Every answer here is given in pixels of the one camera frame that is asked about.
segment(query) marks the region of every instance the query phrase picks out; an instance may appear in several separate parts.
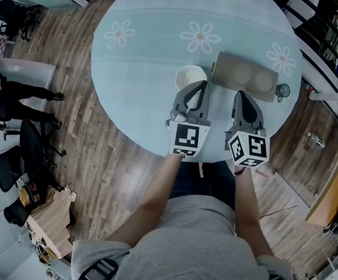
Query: gray t-shirt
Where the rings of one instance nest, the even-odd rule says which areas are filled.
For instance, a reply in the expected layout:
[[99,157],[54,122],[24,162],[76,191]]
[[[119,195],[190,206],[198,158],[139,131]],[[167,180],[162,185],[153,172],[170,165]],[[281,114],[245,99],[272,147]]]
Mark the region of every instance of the gray t-shirt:
[[247,242],[235,236],[233,210],[211,196],[169,200],[157,228],[134,248],[117,241],[76,241],[72,279],[102,258],[118,263],[115,280],[293,279],[284,261],[254,257]]

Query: light blue tablecloth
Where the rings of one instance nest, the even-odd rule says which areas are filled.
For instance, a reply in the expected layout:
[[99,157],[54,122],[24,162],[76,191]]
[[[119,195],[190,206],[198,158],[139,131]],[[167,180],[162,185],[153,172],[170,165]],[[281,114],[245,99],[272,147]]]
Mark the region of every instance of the light blue tablecloth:
[[[297,101],[301,52],[283,12],[272,0],[116,0],[103,17],[92,50],[92,77],[101,104],[131,140],[159,155],[169,149],[165,120],[184,65],[210,69],[219,52],[237,54],[279,73],[291,88],[278,103],[256,99],[268,136]],[[235,92],[211,86],[212,127],[197,162],[231,158],[224,131],[232,125]]]

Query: cable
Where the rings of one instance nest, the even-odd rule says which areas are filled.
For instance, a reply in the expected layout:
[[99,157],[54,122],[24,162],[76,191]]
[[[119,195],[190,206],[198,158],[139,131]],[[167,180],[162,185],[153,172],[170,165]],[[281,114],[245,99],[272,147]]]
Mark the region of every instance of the cable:
[[267,214],[267,215],[263,215],[263,216],[260,217],[260,219],[262,219],[263,217],[267,217],[267,216],[274,215],[274,214],[276,214],[277,212],[282,212],[282,211],[285,211],[286,209],[291,209],[291,208],[296,208],[296,207],[298,207],[298,205],[292,206],[292,207],[290,207],[290,208],[283,208],[283,209],[281,209],[280,211],[276,211],[276,212],[269,213],[269,214]]

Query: flower pattern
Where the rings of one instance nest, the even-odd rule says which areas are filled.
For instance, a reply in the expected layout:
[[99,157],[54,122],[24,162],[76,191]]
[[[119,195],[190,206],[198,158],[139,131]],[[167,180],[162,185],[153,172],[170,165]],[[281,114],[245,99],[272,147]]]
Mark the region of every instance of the flower pattern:
[[280,47],[280,45],[276,42],[273,43],[274,51],[267,51],[266,56],[268,59],[275,61],[273,65],[273,70],[275,72],[280,72],[283,69],[283,72],[286,76],[291,76],[292,68],[297,66],[297,63],[294,59],[288,57],[291,54],[291,50],[289,47]]
[[189,28],[191,32],[182,32],[181,38],[184,40],[190,40],[187,45],[187,50],[190,53],[195,52],[199,46],[204,53],[210,54],[213,51],[210,43],[216,44],[221,42],[221,37],[216,34],[211,34],[213,31],[213,25],[206,23],[201,29],[198,23],[190,22]]
[[128,29],[130,26],[130,20],[124,21],[121,26],[118,22],[112,23],[112,31],[105,33],[104,38],[109,39],[108,48],[112,49],[116,43],[121,48],[126,47],[128,41],[126,40],[127,36],[133,36],[135,34],[134,29]]

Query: black pants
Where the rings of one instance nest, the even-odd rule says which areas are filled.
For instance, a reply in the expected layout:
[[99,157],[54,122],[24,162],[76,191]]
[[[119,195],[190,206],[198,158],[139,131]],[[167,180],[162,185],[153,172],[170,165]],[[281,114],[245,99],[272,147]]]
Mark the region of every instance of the black pants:
[[235,210],[235,178],[225,161],[204,163],[203,178],[199,163],[182,162],[169,199],[186,195],[213,196]]
[[19,100],[28,99],[29,97],[52,100],[54,94],[45,88],[24,85],[17,82],[7,82],[4,84],[0,94],[4,95],[7,99],[7,114],[11,119],[28,119],[45,123],[54,120],[53,114],[35,110],[19,102]]

